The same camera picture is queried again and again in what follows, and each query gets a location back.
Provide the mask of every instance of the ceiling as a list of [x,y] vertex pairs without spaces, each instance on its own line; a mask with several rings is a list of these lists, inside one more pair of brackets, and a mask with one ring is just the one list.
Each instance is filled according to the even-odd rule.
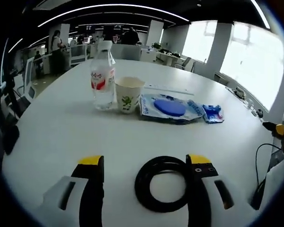
[[[58,23],[71,25],[71,32],[76,31],[76,26],[81,24],[97,23],[130,23],[148,26],[152,19],[164,22],[164,28],[189,24],[189,21],[219,20],[225,23],[240,21],[264,27],[263,21],[255,10],[250,0],[202,0],[201,7],[197,6],[199,0],[177,1],[150,1],[150,0],[123,0],[122,4],[142,5],[164,10],[180,17],[138,7],[129,6],[102,6],[82,9],[65,14],[38,27],[45,21],[68,12],[91,5],[118,4],[116,0],[35,0],[24,5],[19,13],[20,17],[15,20],[11,27],[8,49],[19,39],[23,40],[16,49],[28,47],[33,42],[48,35],[49,28]],[[146,27],[133,26],[135,29],[145,30]]]

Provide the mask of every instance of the bottle cap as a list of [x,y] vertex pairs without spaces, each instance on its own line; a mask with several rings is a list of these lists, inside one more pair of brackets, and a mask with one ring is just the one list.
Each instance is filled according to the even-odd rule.
[[113,42],[106,40],[106,41],[101,41],[98,44],[98,51],[103,51],[103,50],[110,50],[112,48]]

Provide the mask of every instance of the white pillar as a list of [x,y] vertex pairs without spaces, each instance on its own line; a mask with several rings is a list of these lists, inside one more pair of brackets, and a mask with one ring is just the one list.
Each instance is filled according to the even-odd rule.
[[163,25],[164,23],[162,22],[156,20],[151,21],[146,40],[147,46],[151,46],[152,44],[158,43],[160,41]]
[[218,23],[212,49],[206,63],[206,77],[213,79],[215,72],[220,72],[228,45],[231,43],[233,24]]
[[49,29],[49,38],[48,38],[49,53],[52,52],[51,43],[52,43],[52,37],[53,37],[55,30],[60,31],[60,38],[62,39],[62,42],[64,44],[68,43],[68,37],[69,37],[68,34],[70,32],[70,25],[69,24],[58,24],[58,25],[55,25],[54,27],[51,27]]

